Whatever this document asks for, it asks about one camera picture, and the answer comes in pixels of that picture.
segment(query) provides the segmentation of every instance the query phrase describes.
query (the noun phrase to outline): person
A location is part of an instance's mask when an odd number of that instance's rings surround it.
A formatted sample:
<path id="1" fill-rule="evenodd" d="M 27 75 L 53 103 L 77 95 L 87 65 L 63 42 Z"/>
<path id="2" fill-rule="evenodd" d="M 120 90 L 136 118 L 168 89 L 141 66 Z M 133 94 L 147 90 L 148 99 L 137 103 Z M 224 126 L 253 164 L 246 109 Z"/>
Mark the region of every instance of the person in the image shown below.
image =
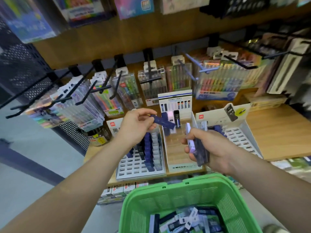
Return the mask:
<path id="1" fill-rule="evenodd" d="M 156 115 L 156 111 L 128 112 L 111 142 L 0 232 L 81 232 L 121 158 L 156 127 L 148 114 Z M 211 153 L 210 168 L 238 180 L 291 233 L 310 232 L 311 184 L 236 146 L 220 133 L 193 128 L 186 138 L 195 137 Z M 193 154 L 189 157 L 195 161 Z"/>

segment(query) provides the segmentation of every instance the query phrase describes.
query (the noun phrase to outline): gray floor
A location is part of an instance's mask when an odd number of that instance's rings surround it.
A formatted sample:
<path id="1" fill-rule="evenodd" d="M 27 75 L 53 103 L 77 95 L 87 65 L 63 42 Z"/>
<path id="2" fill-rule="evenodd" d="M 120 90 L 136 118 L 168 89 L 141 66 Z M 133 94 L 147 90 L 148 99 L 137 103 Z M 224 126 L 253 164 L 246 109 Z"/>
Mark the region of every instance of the gray floor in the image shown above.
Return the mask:
<path id="1" fill-rule="evenodd" d="M 0 110 L 0 138 L 13 142 L 11 148 L 22 155 L 67 177 L 83 163 L 83 156 L 50 129 L 44 129 L 32 119 L 12 114 L 14 101 Z M 0 164 L 0 229 L 17 214 L 37 200 L 52 186 L 22 172 Z M 241 194 L 261 227 L 280 223 L 246 190 Z M 122 204 L 96 206 L 83 229 L 83 233 L 114 233 L 119 226 Z"/>

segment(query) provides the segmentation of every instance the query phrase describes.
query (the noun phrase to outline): perforated metal panel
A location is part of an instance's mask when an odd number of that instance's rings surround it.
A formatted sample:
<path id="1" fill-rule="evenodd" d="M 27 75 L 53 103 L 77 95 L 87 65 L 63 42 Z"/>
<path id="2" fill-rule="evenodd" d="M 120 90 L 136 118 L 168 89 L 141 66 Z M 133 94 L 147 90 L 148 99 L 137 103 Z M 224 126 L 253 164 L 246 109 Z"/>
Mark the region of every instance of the perforated metal panel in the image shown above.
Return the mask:
<path id="1" fill-rule="evenodd" d="M 32 44 L 23 44 L 1 18 L 0 47 L 3 50 L 0 54 L 0 86 L 12 96 L 52 71 L 36 48 Z M 28 103 L 50 83 L 49 78 L 41 81 L 23 96 L 18 97 L 18 101 Z M 52 130 L 85 155 L 89 141 L 76 132 L 77 128 L 74 123 L 67 122 Z"/>

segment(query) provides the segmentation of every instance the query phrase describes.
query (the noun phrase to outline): forearm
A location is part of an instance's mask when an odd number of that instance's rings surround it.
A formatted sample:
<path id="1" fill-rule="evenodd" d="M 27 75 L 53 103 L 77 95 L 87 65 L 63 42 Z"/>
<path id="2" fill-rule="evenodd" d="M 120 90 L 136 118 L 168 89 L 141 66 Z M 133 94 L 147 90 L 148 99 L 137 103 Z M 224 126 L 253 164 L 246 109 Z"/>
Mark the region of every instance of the forearm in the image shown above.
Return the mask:
<path id="1" fill-rule="evenodd" d="M 311 184 L 244 150 L 234 160 L 232 176 L 291 233 L 309 230 Z"/>
<path id="2" fill-rule="evenodd" d="M 80 232 L 120 159 L 130 150 L 115 140 L 14 218 L 1 232 Z"/>

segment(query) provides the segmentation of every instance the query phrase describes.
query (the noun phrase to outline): green basket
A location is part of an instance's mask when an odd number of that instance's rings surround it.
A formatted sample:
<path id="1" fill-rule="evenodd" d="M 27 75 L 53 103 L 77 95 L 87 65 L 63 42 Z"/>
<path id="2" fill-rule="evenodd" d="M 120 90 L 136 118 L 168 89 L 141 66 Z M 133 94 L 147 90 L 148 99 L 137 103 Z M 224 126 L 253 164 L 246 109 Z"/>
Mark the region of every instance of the green basket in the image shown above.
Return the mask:
<path id="1" fill-rule="evenodd" d="M 151 214 L 163 217 L 190 205 L 216 206 L 228 233 L 262 232 L 235 185 L 221 174 L 209 174 L 133 190 L 123 203 L 119 233 L 148 233 Z"/>

